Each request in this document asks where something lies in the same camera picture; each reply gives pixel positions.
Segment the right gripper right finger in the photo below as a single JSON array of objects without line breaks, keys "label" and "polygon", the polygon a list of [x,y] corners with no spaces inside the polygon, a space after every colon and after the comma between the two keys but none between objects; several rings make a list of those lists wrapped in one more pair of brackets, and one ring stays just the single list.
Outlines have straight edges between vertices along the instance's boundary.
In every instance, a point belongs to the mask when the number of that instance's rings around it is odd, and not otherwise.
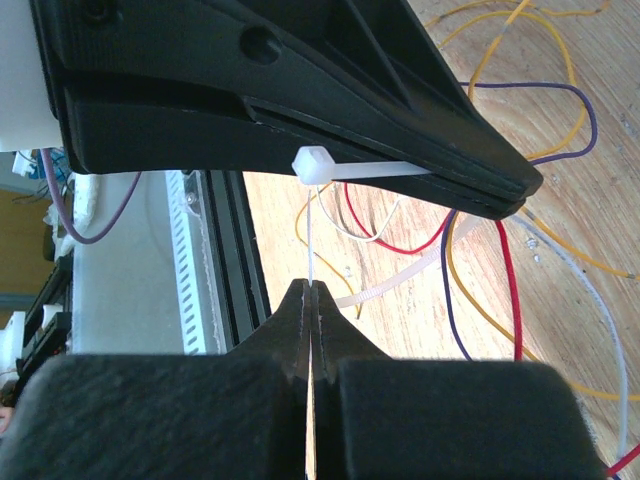
[{"label": "right gripper right finger", "polygon": [[535,362],[394,359],[310,290],[321,479],[601,479],[577,401]]}]

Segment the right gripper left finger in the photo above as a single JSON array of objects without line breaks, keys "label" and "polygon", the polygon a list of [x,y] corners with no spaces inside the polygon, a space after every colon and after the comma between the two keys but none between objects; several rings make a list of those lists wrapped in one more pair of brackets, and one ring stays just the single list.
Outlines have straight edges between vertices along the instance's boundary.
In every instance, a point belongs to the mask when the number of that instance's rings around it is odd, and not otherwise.
[{"label": "right gripper left finger", "polygon": [[62,355],[27,383],[5,479],[301,479],[311,289],[223,355]]}]

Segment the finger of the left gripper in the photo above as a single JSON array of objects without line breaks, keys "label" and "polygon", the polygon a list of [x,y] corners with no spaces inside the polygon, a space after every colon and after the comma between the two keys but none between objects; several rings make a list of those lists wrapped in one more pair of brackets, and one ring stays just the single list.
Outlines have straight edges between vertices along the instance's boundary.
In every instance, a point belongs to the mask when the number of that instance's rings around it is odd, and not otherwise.
[{"label": "finger of the left gripper", "polygon": [[[31,14],[60,128],[63,88],[115,84],[215,89],[320,120],[335,94],[492,127],[405,1],[34,1]],[[527,198],[542,177],[524,161]]]},{"label": "finger of the left gripper", "polygon": [[327,120],[215,89],[72,85],[59,93],[63,143],[81,173],[233,170],[289,175],[298,151],[344,165],[407,162],[418,172],[373,187],[489,219],[525,201],[524,158],[477,117],[446,108],[419,119],[330,95]]}]

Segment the white zip tie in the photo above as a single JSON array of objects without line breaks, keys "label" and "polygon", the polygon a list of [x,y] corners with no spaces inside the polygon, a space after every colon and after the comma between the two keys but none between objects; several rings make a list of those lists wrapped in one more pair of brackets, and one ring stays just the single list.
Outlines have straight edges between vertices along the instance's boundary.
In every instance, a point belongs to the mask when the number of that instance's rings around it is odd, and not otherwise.
[{"label": "white zip tie", "polygon": [[[301,147],[292,162],[292,169],[301,183],[307,186],[320,186],[334,180],[388,179],[431,174],[425,168],[398,160],[336,163],[329,151],[322,146]],[[336,298],[336,305],[339,308],[360,305],[396,288],[439,261],[442,245],[443,240],[440,240],[436,247],[429,250],[417,261],[378,285],[350,296]]]}]

